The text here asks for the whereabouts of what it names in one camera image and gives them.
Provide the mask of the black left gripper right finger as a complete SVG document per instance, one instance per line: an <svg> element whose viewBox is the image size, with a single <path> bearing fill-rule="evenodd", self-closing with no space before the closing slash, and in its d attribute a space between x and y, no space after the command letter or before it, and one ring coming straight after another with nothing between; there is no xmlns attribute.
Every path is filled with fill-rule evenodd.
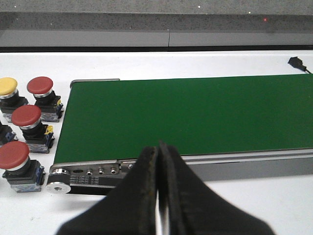
<svg viewBox="0 0 313 235"><path fill-rule="evenodd" d="M190 169L178 150L160 142L160 205L171 235L272 235L264 221L227 202Z"/></svg>

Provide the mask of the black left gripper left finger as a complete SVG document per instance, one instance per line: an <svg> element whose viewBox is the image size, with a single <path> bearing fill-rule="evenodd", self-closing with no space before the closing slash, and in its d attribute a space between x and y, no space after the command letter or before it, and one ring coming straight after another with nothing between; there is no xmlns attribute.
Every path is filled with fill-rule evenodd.
<svg viewBox="0 0 313 235"><path fill-rule="evenodd" d="M64 223L59 235L154 235L156 147L145 147L125 178L109 194Z"/></svg>

